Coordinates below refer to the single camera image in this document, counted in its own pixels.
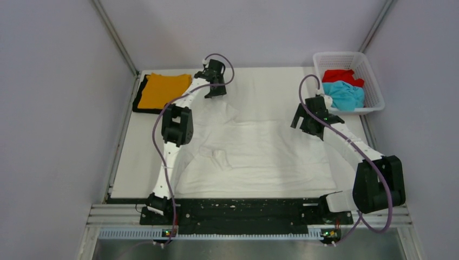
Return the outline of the white t shirt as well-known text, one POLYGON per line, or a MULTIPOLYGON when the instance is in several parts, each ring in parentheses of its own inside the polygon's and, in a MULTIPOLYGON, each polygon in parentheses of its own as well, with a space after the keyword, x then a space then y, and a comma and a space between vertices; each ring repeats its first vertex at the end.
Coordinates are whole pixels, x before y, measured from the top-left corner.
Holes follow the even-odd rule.
POLYGON ((179 162, 183 198, 318 196, 337 187, 323 142, 291 127, 297 97, 192 104, 194 135, 179 162))

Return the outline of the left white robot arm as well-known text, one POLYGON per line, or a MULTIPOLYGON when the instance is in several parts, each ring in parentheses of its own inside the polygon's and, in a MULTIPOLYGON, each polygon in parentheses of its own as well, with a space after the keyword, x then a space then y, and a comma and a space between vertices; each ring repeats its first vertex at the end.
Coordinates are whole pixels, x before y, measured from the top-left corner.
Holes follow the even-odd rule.
POLYGON ((209 89, 209 93, 204 95, 205 99, 226 94, 224 63, 206 58, 203 60, 203 66, 201 71, 194 74, 186 91, 165 105, 154 124, 154 131, 161 125, 163 148, 159 148, 157 142, 153 141, 161 165, 156 184, 147 199, 146 209, 152 212, 153 217, 161 224, 167 224, 173 219, 172 177, 177 172, 174 166, 182 146, 189 144, 193 137, 191 105, 196 96, 205 89, 209 89))

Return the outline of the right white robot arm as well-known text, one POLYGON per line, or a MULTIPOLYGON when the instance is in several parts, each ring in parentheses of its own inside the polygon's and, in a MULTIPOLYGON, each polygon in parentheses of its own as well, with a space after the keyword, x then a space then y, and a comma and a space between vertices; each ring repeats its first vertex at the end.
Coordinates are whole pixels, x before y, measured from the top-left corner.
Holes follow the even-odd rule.
POLYGON ((331 146, 355 171, 353 187, 319 198, 318 218, 332 223, 340 212, 372 213, 406 201, 403 166, 395 156, 384 156, 354 135, 345 121, 333 115, 322 96, 302 101, 291 123, 331 146))

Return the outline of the teal t shirt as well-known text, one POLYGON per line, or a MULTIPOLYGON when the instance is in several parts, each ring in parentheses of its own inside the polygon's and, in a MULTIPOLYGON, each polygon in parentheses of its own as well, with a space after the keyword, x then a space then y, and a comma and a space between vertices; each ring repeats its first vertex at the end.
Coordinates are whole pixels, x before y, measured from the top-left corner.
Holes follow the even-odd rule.
POLYGON ((323 82, 324 94, 332 99, 331 107, 350 112, 364 107, 365 93, 362 87, 344 81, 323 82))

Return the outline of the red t shirt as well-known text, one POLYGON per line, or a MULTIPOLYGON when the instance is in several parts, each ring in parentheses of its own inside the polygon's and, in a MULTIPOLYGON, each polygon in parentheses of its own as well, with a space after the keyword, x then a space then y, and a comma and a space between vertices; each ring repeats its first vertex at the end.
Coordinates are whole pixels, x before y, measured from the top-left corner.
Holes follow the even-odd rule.
POLYGON ((361 78, 355 78, 354 75, 355 72, 352 69, 326 70, 322 78, 322 82, 332 83, 336 81, 344 81, 352 86, 363 88, 365 81, 361 78))

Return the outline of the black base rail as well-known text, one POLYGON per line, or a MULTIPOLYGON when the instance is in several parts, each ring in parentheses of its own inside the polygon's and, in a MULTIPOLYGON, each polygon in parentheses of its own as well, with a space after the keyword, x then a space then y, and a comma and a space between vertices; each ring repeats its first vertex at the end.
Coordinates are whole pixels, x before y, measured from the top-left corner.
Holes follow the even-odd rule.
POLYGON ((301 235, 312 225, 353 224, 351 212, 328 212, 317 198, 181 198, 165 210, 143 207, 140 225, 175 224, 180 235, 301 235))

